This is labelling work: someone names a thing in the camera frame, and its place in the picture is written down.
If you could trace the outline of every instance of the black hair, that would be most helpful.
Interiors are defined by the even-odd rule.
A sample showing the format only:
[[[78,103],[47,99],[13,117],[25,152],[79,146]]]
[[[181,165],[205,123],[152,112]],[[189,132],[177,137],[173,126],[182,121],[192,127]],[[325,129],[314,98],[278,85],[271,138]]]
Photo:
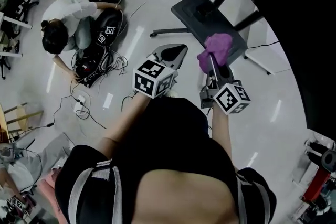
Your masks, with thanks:
[[[41,23],[44,32],[42,44],[44,49],[50,54],[60,54],[68,43],[68,29],[61,20],[44,20]]]

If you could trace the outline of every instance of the white cube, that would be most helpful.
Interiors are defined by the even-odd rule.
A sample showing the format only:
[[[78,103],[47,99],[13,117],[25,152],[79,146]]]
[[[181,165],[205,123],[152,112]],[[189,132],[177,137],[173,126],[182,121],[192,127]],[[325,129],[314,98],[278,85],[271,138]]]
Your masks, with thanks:
[[[226,115],[240,113],[251,100],[242,86],[227,83],[215,95],[214,100]]]
[[[170,89],[177,71],[158,62],[146,60],[133,69],[133,89],[155,98]]]

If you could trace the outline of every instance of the purple cloth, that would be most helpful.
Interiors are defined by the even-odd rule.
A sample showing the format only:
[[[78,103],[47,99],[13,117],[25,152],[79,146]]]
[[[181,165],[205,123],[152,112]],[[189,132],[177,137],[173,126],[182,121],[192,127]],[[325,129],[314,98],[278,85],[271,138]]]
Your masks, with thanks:
[[[218,65],[223,66],[226,63],[229,55],[229,50],[232,46],[232,36],[228,34],[213,34],[211,37],[207,37],[205,40],[205,51],[197,55],[199,60],[199,67],[201,70],[208,74],[208,58],[210,54],[213,54]]]

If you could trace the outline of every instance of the power strip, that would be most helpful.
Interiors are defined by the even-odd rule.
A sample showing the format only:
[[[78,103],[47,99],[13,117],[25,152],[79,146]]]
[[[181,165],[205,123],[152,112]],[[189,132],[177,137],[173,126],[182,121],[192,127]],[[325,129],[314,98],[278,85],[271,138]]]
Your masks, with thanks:
[[[80,95],[78,98],[79,102],[81,102],[82,104],[85,104],[85,97]],[[76,102],[75,108],[74,108],[74,112],[77,113],[81,113],[80,111],[83,110],[83,105],[81,105],[79,102]]]

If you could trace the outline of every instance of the gray floor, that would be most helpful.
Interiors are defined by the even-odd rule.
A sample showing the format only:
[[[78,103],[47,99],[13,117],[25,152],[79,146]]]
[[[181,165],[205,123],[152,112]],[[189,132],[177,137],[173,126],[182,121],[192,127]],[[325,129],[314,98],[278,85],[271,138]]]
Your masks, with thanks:
[[[24,56],[22,59],[12,60],[12,70],[6,72],[6,80],[0,83],[0,101],[4,108],[21,102],[39,102],[45,111],[40,124],[45,125],[53,121],[52,115],[59,108],[60,98],[69,95],[70,79],[58,67],[53,67],[53,62],[43,50],[40,36],[41,17],[54,0],[39,1],[40,5],[29,13],[32,30],[23,29],[20,36]],[[122,6],[125,14],[132,14],[144,1],[124,0]],[[170,11],[178,1],[180,0],[148,0],[132,17],[127,34],[120,41],[119,47],[119,53],[129,60],[126,74],[111,72],[101,82],[100,88],[99,81],[91,89],[77,87],[91,96],[91,114],[104,126],[109,126],[118,116],[122,99],[132,92],[133,66],[163,44],[183,43],[188,46],[189,51],[179,71],[178,84],[174,90],[180,97],[200,105],[198,93],[199,78],[202,75],[196,56],[202,51],[201,45],[191,34],[149,38],[153,29],[183,27]],[[226,0],[220,9],[235,24],[251,13],[254,5],[250,0]],[[242,36],[246,38],[247,34],[245,31]],[[61,56],[66,63],[70,63],[72,55],[73,52],[67,52]],[[273,223],[282,223],[304,191],[292,183],[292,172],[304,151],[304,141],[313,136],[312,131],[306,128],[298,87],[291,70],[267,76],[258,66],[242,57],[231,67],[253,101],[243,113],[230,116],[234,163],[238,168],[250,164],[266,178],[278,198]],[[108,93],[113,94],[113,98],[110,107],[104,109],[103,104]],[[275,115],[279,100],[281,107]],[[64,99],[61,110],[56,114],[55,126],[35,131],[38,138],[32,149],[40,151],[63,131],[75,144],[93,145],[103,135],[104,129],[91,119],[77,119],[70,100]]]

